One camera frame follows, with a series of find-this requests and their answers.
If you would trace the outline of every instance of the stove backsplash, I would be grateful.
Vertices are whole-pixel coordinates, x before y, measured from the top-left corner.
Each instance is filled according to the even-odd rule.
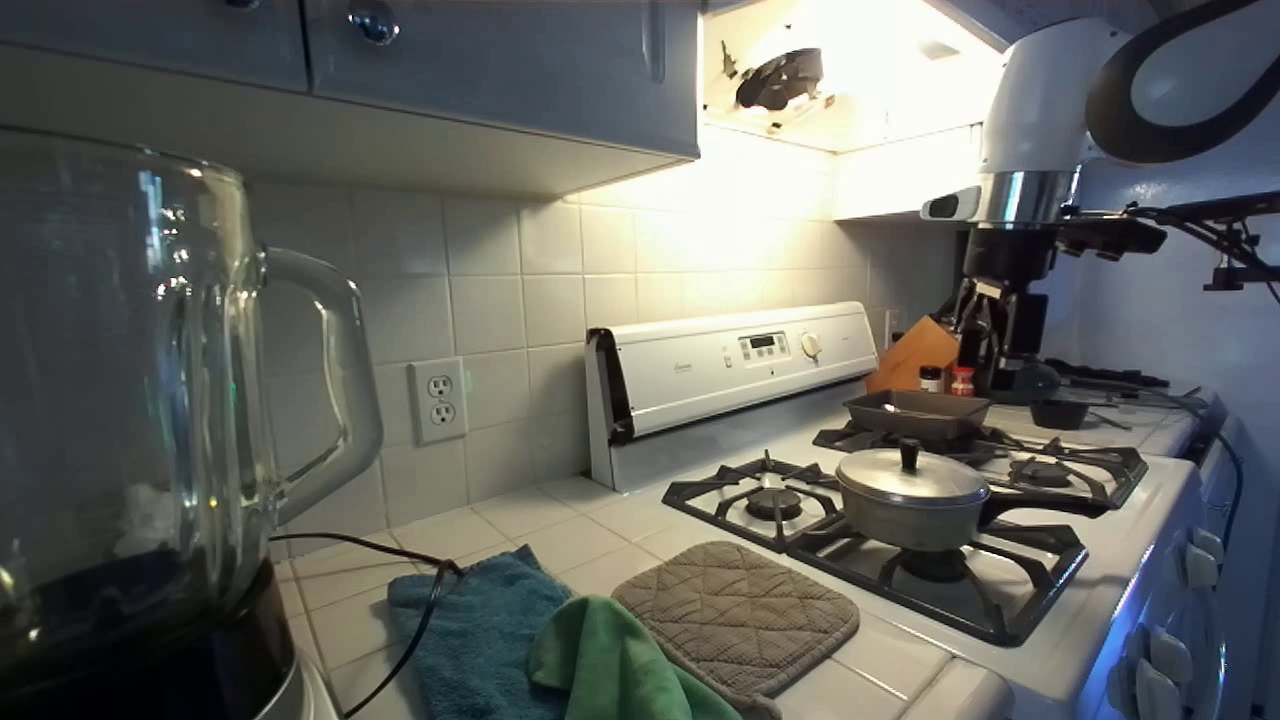
[[[363,287],[385,454],[297,529],[376,533],[583,471],[583,327],[864,300],[907,323],[952,293],[952,228],[832,224],[823,152],[703,133],[703,159],[568,201],[253,179],[263,245]],[[282,469],[328,439],[318,319],[270,293]],[[410,359],[463,355],[470,436],[412,439]]]

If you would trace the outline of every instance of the tiled countertop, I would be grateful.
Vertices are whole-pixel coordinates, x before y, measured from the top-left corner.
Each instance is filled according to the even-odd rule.
[[[724,533],[663,507],[662,487],[605,491],[588,479],[553,479],[402,522],[371,538],[455,563],[530,545],[572,592],[611,597],[627,574],[702,538],[724,538]],[[389,581],[410,573],[430,569],[334,545],[291,545],[288,554],[282,553],[291,636],[326,666],[342,707],[357,704],[397,659],[402,645],[389,636],[385,597]],[[836,720],[853,707],[867,720],[937,717],[940,707],[946,717],[983,717],[1001,700],[1001,685],[989,672],[952,659],[867,608],[860,616],[860,630],[782,696],[789,720]],[[363,717],[412,720],[421,717],[417,693],[402,681]]]

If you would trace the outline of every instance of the pot lid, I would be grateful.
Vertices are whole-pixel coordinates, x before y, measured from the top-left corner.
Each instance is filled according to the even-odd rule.
[[[850,452],[836,476],[878,500],[971,503],[989,491],[969,463],[919,452],[917,443]]]

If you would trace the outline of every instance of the blender handle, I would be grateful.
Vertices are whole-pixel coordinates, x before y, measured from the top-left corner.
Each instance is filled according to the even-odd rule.
[[[312,293],[319,310],[326,387],[336,418],[336,439],[284,479],[282,520],[291,520],[376,459],[385,418],[376,409],[359,287],[334,265],[288,248],[270,248],[263,269],[270,281],[277,276]]]

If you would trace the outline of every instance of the electrical outlet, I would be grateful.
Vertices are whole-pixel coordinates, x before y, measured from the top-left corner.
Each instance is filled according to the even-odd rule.
[[[463,387],[463,359],[421,359],[410,364],[412,371],[412,415],[417,439],[440,443],[447,436],[470,436],[470,387]]]

